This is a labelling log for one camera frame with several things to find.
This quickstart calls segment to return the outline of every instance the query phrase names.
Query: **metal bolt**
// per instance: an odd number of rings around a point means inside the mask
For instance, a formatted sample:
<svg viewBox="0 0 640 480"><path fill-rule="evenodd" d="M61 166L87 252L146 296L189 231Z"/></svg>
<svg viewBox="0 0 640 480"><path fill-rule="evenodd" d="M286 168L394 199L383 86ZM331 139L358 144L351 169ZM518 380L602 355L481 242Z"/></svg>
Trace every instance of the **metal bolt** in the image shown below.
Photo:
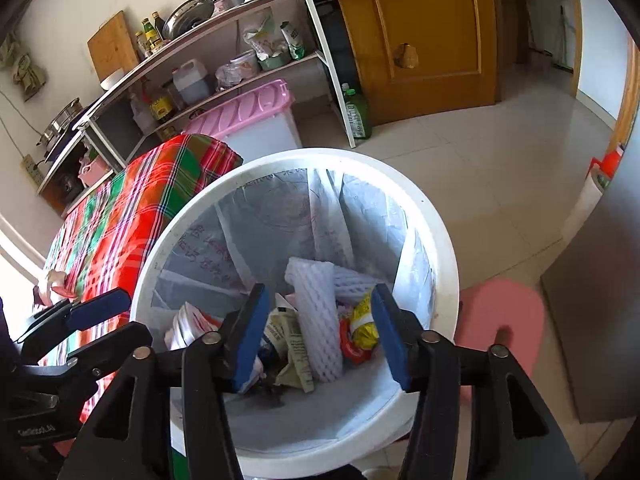
<svg viewBox="0 0 640 480"><path fill-rule="evenodd" d="M136 359L146 359L151 355L151 348L148 346L139 346L133 351L133 357Z"/></svg>
<svg viewBox="0 0 640 480"><path fill-rule="evenodd" d="M222 337L218 332L207 332L202 336L202 342L205 345L215 345L222 341Z"/></svg>
<svg viewBox="0 0 640 480"><path fill-rule="evenodd" d="M495 355L496 357L507 357L509 355L509 350L507 349L506 346L502 346L502 345L493 345L491 347L491 353L493 355Z"/></svg>
<svg viewBox="0 0 640 480"><path fill-rule="evenodd" d="M433 330L425 330L424 332L422 332L422 340L425 343L437 343L438 341L440 341L440 334L438 334L437 332L433 331Z"/></svg>

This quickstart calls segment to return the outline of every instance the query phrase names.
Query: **green detergent bottle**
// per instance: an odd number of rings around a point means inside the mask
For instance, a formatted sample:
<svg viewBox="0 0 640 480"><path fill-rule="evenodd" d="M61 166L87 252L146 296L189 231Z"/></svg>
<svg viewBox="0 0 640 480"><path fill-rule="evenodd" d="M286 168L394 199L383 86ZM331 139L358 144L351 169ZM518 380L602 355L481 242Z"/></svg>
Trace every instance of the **green detergent bottle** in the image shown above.
<svg viewBox="0 0 640 480"><path fill-rule="evenodd" d="M349 88L348 83L342 84L342 93L347 107L347 117L351 125L354 139L369 139L371 123L369 123L369 105L363 95Z"/></svg>

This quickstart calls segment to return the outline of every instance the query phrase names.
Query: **yellow wrapper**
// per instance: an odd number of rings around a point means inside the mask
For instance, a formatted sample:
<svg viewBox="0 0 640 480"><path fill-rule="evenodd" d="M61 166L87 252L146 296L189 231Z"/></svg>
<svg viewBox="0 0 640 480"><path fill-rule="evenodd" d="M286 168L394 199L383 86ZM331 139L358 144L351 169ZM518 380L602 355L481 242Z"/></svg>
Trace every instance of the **yellow wrapper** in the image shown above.
<svg viewBox="0 0 640 480"><path fill-rule="evenodd" d="M362 350L371 350L378 344L378 329L371 314L371 293L357 304L351 314L351 340Z"/></svg>

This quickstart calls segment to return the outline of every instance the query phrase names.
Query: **pink stool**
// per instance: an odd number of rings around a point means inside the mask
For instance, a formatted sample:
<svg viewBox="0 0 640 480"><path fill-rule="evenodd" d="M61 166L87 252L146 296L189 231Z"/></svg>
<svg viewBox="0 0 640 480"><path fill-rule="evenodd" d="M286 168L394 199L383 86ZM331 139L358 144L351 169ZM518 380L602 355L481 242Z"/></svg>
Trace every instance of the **pink stool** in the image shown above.
<svg viewBox="0 0 640 480"><path fill-rule="evenodd" d="M545 325L545 305L535 290L495 278L460 292L462 307L454 341L458 346L487 350L505 345L531 377ZM471 400L471 387L461 398Z"/></svg>

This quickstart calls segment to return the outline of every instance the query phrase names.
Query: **blue gripper pad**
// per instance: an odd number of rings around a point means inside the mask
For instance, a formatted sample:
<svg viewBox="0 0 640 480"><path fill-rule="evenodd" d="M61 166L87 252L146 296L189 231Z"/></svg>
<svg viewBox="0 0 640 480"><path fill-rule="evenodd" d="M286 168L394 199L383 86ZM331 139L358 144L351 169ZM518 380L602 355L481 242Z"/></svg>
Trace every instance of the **blue gripper pad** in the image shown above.
<svg viewBox="0 0 640 480"><path fill-rule="evenodd" d="M240 391L242 385L245 384L251 372L254 369L255 357L258 355L260 341L264 333L264 327L267 324L267 316L269 315L270 302L267 289L262 284L257 284L251 291L243 311L248 309L250 316L244 324L244 333L239 338L239 343L235 348L236 353L236 370L232 380L232 387L235 392Z"/></svg>
<svg viewBox="0 0 640 480"><path fill-rule="evenodd" d="M114 288L73 307L66 318L69 330L87 330L129 310L131 298L123 288Z"/></svg>
<svg viewBox="0 0 640 480"><path fill-rule="evenodd" d="M420 335L420 323L417 326L414 323L411 326L405 325L406 320L384 283L376 285L371 293L371 313L380 335L380 343L385 349L391 375L403 390L408 391L411 388L409 345Z"/></svg>

